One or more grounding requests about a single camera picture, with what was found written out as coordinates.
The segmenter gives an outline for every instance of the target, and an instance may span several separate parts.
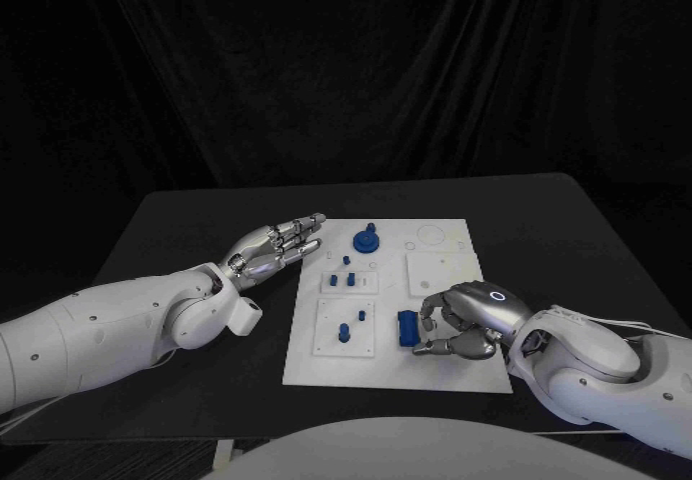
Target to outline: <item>robotic hand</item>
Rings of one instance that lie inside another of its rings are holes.
[[[308,236],[324,220],[315,213],[265,226],[219,265],[88,288],[1,324],[0,414],[112,383],[209,343],[226,326],[248,335],[262,312],[239,292],[320,248]]]
[[[481,360],[509,347],[507,370],[558,417],[605,423],[654,448],[692,459],[692,341],[641,322],[602,320],[553,305],[533,314],[522,300],[487,282],[454,285],[422,302],[425,331],[441,307],[461,332],[418,344],[413,355],[457,354]],[[647,330],[622,339],[599,323]]]

